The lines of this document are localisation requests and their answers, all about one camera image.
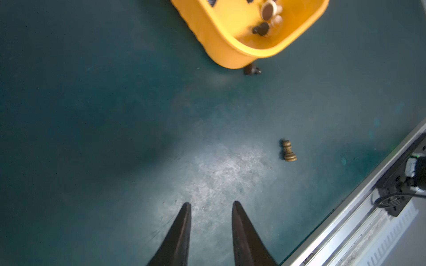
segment black bracket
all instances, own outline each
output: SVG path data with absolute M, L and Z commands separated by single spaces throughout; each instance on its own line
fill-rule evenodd
M 407 177 L 404 174 L 405 166 L 408 158 L 411 157 L 415 150 L 419 149 L 419 146 L 423 147 L 423 141 L 426 140 L 426 134 L 420 135 L 411 146 L 398 158 L 398 160 L 389 168 L 388 171 L 379 179 L 377 182 L 377 189 L 381 197 L 387 196 L 391 193 L 413 193 L 410 190 L 410 186 L 406 184 Z M 386 208 L 386 211 L 392 216 L 398 216 L 404 209 L 405 205 L 410 201 L 410 196 L 401 198 L 403 201 L 400 205 L 395 207 Z

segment chess piece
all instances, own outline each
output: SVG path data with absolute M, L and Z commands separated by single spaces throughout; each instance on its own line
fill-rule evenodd
M 259 24 L 256 27 L 253 27 L 253 30 L 251 31 L 253 34 L 259 34 L 260 36 L 265 36 L 268 34 L 269 31 L 269 24 L 266 22 L 263 22 Z
M 281 14 L 282 6 L 277 5 L 273 0 L 267 0 L 260 8 L 260 17 L 268 21 L 276 15 Z
M 297 160 L 296 155 L 294 154 L 294 152 L 291 151 L 290 141 L 288 140 L 283 141 L 282 146 L 284 147 L 284 150 L 285 150 L 284 159 L 286 162 L 293 162 Z
M 255 67 L 254 64 L 249 64 L 244 68 L 244 74 L 246 75 L 253 75 L 253 74 L 261 74 L 262 70 L 260 68 Z

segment cable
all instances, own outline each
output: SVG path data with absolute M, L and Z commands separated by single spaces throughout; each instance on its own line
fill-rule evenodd
M 411 194 L 411 193 L 392 193 L 387 196 L 380 197 L 374 201 L 377 208 L 389 208 L 400 205 L 404 200 L 404 196 L 420 197 L 426 199 L 426 195 Z

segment yellow plastic basket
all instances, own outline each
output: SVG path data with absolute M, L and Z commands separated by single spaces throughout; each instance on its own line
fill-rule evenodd
M 252 33 L 263 20 L 265 0 L 171 0 L 210 58 L 229 69 L 239 69 L 257 58 L 273 56 L 307 30 L 325 11 L 329 0 L 277 0 L 283 23 L 267 37 Z

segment chess pawn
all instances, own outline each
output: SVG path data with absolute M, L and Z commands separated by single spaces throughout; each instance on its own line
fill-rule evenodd
M 294 154 L 294 152 L 291 151 L 291 142 L 286 140 L 282 142 L 282 146 L 284 147 L 285 150 L 285 154 L 284 154 L 284 159 L 286 162 L 293 162 L 295 160 L 297 160 L 296 155 Z
M 273 0 L 267 0 L 260 8 L 260 17 L 264 21 L 269 21 L 276 15 L 281 14 L 282 6 L 277 5 Z

